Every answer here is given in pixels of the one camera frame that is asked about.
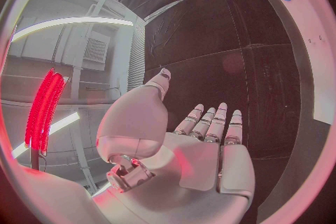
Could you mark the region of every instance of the fluorescent light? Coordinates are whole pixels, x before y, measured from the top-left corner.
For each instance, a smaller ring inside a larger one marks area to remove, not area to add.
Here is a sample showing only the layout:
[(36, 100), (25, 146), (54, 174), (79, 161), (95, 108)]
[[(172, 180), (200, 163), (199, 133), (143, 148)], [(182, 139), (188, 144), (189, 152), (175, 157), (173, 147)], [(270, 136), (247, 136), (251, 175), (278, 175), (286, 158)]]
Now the fluorescent light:
[(94, 196), (96, 196), (96, 195), (98, 195), (98, 194), (104, 192), (104, 191), (107, 190), (109, 187), (111, 187), (111, 183), (110, 183), (110, 182), (106, 183), (106, 185), (103, 186), (100, 190), (98, 190), (94, 195), (92, 195), (92, 197), (94, 197)]
[[(75, 122), (76, 120), (79, 120), (80, 116), (78, 114), (78, 112), (75, 112), (67, 117), (65, 117), (64, 119), (59, 120), (58, 122), (52, 124), (50, 126), (50, 131), (49, 131), (49, 135), (53, 134), (54, 132), (57, 132), (58, 130), (62, 129), (63, 127), (69, 125), (70, 123)], [(19, 155), (21, 155), (22, 153), (24, 153), (28, 148), (25, 147), (25, 143), (22, 143), (21, 145), (19, 145), (17, 148), (15, 148), (12, 151), (12, 156), (13, 158), (17, 158), (19, 157)]]
[(16, 34), (14, 34), (12, 42), (23, 37), (24, 35), (28, 35), (32, 32), (41, 30), (43, 28), (62, 24), (77, 24), (81, 22), (99, 22), (101, 24), (121, 24), (121, 25), (133, 26), (133, 23), (131, 21), (118, 20), (116, 18), (101, 18), (101, 17), (58, 18), (56, 20), (40, 22), (39, 24), (29, 26), (21, 30), (20, 32), (17, 32)]

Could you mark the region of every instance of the metal pole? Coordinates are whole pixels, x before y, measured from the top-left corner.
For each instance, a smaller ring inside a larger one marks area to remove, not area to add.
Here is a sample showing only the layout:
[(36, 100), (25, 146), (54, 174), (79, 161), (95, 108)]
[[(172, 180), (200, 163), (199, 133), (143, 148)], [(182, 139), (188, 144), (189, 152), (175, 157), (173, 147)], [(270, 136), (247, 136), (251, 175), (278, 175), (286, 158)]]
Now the metal pole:
[(37, 171), (40, 170), (39, 151), (33, 148), (30, 148), (30, 165), (32, 169)]

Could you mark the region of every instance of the robot finger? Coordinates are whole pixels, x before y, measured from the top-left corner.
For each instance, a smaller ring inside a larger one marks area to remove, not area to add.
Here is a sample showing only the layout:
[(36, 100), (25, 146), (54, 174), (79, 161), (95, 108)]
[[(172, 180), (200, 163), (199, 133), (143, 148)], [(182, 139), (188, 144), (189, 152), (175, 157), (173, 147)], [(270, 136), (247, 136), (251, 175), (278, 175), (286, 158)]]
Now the robot finger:
[(187, 136), (198, 123), (203, 110), (204, 106), (202, 104), (197, 105), (173, 132)]
[(203, 141), (206, 137), (206, 133), (210, 127), (211, 121), (213, 120), (215, 113), (215, 108), (210, 108), (202, 117), (202, 119), (196, 124), (189, 136), (198, 138), (200, 141)]
[(242, 118), (240, 110), (234, 111), (225, 136), (225, 141), (228, 141), (227, 144), (230, 144), (229, 142), (233, 140), (239, 144), (242, 141)]
[(214, 119), (208, 129), (205, 142), (216, 142), (221, 143), (221, 139), (223, 137), (223, 131), (225, 127), (225, 120), (226, 120), (226, 111), (227, 105), (223, 102), (220, 104)]

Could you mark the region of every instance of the red heating lamp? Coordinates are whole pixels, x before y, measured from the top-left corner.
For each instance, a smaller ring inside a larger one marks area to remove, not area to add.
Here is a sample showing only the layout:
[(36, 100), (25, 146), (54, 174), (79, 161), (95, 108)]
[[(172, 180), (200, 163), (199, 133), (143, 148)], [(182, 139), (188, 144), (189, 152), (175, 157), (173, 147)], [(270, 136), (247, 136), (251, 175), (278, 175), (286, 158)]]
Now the red heating lamp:
[(46, 156), (50, 124), (67, 78), (55, 73), (46, 74), (32, 104), (28, 117), (25, 146), (31, 145), (31, 167), (39, 170), (39, 151)]

